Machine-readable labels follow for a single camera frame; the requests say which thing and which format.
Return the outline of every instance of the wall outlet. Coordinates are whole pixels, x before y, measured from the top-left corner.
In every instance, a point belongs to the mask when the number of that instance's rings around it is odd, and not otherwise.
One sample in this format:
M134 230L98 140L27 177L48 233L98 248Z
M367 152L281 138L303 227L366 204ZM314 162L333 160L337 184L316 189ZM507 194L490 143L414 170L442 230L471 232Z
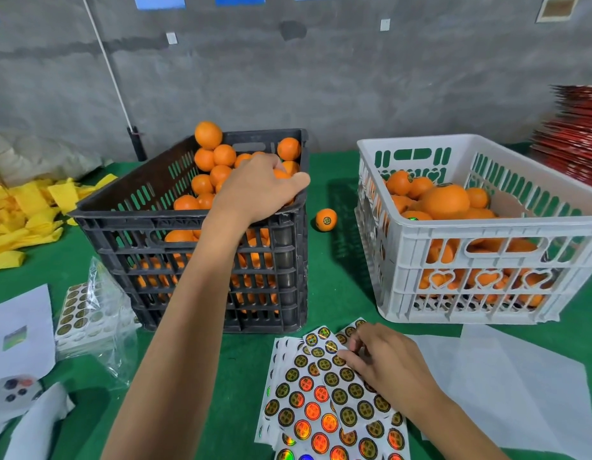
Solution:
M571 19L579 0L543 0L536 22L564 22Z
M177 34L174 32L166 32L166 38L168 39L169 45L176 45L178 43Z

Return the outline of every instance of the green table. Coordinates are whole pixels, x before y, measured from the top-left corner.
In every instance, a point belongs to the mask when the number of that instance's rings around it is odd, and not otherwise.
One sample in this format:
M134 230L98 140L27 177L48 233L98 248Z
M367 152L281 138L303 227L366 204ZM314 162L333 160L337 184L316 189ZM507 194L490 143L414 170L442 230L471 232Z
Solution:
M123 175L133 164L113 164L107 171ZM305 328L324 324L337 330L362 316L379 321L373 291L358 234L353 208L357 201L358 153L315 154L311 157L312 183L308 190L309 217L321 208L338 212L339 222L330 233L309 230L309 318ZM27 249L24 265L0 271L0 302L16 291L48 283L54 315L60 312L66 289L87 280L93 249L78 227L67 227L59 242ZM498 326L504 332L583 362L592 396L592 278L562 313L560 323L538 326ZM456 325L394 325L410 334L459 336ZM273 335L233 335L223 338L214 399L198 459L266 459L269 446L253 442ZM139 330L139 358L152 334ZM90 356L57 363L44 378L48 387L65 384L77 408L55 431L53 460L96 460L100 457L125 390L116 386ZM0 438L0 459L8 446L11 425ZM409 426L413 460L440 459L437 450ZM513 459L560 459L561 455L511 451Z

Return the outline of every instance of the yellow foam netting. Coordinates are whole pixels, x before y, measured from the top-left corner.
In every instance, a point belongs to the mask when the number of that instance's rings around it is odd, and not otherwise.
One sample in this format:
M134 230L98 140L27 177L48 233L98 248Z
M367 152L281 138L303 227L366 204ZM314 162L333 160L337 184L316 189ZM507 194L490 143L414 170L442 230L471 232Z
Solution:
M80 186L71 178L39 179L13 188L0 185L0 269L23 264L25 254L19 248L59 240L64 222L55 216L66 215L79 200L115 179L108 174L94 186ZM76 226L73 218L67 223Z

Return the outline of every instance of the black plastic crate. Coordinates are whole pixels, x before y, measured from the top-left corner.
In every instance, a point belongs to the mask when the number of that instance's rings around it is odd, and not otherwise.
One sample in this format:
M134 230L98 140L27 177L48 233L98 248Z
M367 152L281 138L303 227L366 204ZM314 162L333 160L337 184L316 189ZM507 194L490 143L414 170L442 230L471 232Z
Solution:
M234 146L239 154L276 153L278 143L286 137L300 142L300 170L308 172L304 129L224 132L223 143ZM193 161L199 147L193 136L186 138L81 200L70 213L130 296L140 322L151 331L159 325L189 254L196 247L195 242L163 239L172 230L201 229L208 214L208 210L172 209L178 197L193 194L192 178L202 173ZM306 323L305 201L303 191L292 205L255 223L243 237L234 258L224 332L282 334L297 331Z

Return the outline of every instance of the red stack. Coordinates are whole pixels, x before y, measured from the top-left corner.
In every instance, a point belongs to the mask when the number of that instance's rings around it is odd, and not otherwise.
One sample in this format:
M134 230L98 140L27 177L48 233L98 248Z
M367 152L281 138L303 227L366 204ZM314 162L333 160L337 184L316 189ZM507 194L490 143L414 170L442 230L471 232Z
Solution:
M553 86L560 107L532 136L533 157L592 186L592 86Z

